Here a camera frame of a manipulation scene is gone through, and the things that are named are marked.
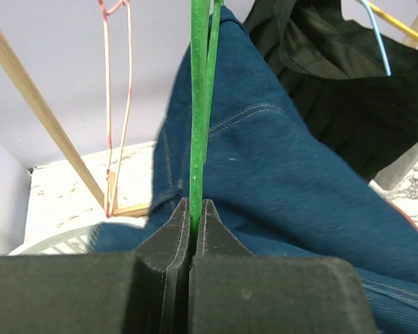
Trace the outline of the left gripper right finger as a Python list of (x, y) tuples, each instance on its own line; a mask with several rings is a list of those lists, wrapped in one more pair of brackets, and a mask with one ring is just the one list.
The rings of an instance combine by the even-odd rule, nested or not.
[(189, 273), (190, 333), (376, 333), (353, 267), (253, 255), (205, 200)]

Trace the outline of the green hanger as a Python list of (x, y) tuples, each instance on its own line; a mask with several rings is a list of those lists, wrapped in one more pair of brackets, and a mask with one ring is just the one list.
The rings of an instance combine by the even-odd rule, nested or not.
[(223, 0), (191, 3), (192, 135), (189, 162), (190, 237), (196, 248), (203, 203), (203, 167), (215, 83), (215, 68)]

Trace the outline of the pink wire hanger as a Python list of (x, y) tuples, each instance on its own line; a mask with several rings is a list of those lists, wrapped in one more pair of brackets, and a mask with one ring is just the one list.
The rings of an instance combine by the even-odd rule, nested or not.
[[(104, 94), (105, 94), (105, 122), (107, 140), (107, 165), (106, 165), (106, 184), (104, 190), (103, 210), (107, 218), (112, 217), (117, 211), (118, 200), (118, 181), (121, 172), (121, 163), (125, 149), (127, 128), (132, 106), (132, 87), (133, 87), (133, 41), (132, 41), (132, 2), (116, 1), (111, 7), (107, 7), (105, 1), (99, 0), (100, 12), (102, 16), (103, 38), (104, 38)], [(112, 73), (111, 73), (111, 52), (110, 52), (110, 32), (109, 18), (118, 10), (125, 9), (127, 19), (127, 95), (125, 101), (113, 103), (112, 95)], [(118, 117), (122, 121), (121, 139), (117, 147), (113, 144), (114, 112), (113, 106), (120, 108)]]

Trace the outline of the dark blue denim skirt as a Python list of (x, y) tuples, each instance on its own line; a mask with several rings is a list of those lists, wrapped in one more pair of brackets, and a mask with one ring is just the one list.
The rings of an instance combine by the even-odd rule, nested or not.
[[(376, 333), (418, 333), (418, 231), (308, 131), (228, 8), (221, 9), (203, 197), (253, 255), (336, 257), (361, 281)], [(189, 195), (191, 58), (177, 73), (142, 229), (101, 223), (93, 250), (130, 252)]]

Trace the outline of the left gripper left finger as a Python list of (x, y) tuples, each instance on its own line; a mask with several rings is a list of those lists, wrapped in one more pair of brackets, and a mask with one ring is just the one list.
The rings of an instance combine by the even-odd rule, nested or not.
[(130, 252), (0, 257), (0, 333), (186, 333), (190, 217)]

